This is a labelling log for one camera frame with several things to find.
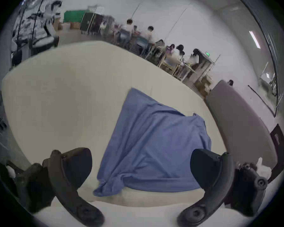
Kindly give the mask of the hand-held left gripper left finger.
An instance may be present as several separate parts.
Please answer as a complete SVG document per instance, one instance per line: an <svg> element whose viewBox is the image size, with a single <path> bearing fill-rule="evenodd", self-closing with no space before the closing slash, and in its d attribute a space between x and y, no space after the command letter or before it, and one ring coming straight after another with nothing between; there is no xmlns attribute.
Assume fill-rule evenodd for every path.
<svg viewBox="0 0 284 227"><path fill-rule="evenodd" d="M30 213L49 207L57 197L67 212L87 227L100 227L102 212L81 198L77 190L92 170L90 149L80 147L61 153L53 150L42 164L34 163L16 175L19 202Z"/></svg>

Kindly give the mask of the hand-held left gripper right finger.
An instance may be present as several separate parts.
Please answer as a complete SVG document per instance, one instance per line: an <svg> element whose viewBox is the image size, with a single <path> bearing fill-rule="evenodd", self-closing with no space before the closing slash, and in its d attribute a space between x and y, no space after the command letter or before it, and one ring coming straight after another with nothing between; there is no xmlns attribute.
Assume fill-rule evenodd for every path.
<svg viewBox="0 0 284 227"><path fill-rule="evenodd" d="M190 170L205 193L178 215L178 226L199 226L222 204L230 205L231 209L247 217L258 213L268 180L250 164L237 166L228 152L218 155L206 149L195 149L190 159Z"/></svg>

